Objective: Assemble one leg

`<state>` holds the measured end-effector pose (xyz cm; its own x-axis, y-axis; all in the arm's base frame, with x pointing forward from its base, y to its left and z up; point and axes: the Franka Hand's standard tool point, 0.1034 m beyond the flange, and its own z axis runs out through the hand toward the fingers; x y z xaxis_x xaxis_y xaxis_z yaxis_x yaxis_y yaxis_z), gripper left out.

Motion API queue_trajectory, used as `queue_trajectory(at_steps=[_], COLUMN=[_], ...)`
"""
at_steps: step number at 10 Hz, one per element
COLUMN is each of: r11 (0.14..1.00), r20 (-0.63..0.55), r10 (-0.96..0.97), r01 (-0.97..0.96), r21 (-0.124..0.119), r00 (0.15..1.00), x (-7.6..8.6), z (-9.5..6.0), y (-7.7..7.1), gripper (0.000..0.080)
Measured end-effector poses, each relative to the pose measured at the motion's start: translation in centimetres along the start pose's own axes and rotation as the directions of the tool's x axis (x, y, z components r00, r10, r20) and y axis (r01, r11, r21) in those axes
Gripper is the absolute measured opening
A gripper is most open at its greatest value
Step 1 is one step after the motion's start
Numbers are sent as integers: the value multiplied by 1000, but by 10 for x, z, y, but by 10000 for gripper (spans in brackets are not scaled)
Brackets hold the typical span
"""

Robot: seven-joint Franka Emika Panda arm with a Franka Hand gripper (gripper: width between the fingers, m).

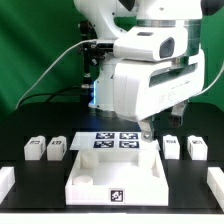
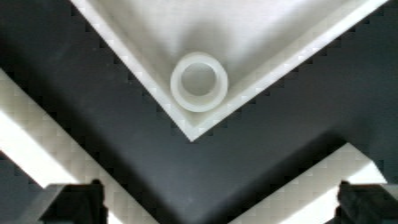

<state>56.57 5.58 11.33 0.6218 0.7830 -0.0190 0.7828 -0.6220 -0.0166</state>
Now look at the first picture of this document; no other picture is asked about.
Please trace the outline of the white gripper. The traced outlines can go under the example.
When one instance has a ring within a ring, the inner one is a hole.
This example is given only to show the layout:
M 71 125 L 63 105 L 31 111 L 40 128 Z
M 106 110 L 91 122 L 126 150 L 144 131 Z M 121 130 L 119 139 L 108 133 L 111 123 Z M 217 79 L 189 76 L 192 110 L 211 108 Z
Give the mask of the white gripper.
M 182 69 L 171 69 L 172 61 L 150 63 L 121 60 L 114 72 L 114 110 L 123 119 L 138 122 L 141 138 L 154 139 L 151 119 L 145 119 L 172 107 L 170 123 L 183 124 L 188 100 L 204 85 L 204 53 L 189 58 Z

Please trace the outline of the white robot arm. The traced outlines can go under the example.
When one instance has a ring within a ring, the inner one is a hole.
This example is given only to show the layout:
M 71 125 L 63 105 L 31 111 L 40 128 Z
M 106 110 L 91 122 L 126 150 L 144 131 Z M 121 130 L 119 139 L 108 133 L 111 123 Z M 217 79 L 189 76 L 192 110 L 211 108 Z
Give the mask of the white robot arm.
M 89 107 L 136 122 L 154 138 L 153 116 L 170 108 L 177 124 L 202 92 L 201 20 L 224 0 L 73 0 L 96 32 L 88 47 L 100 65 Z

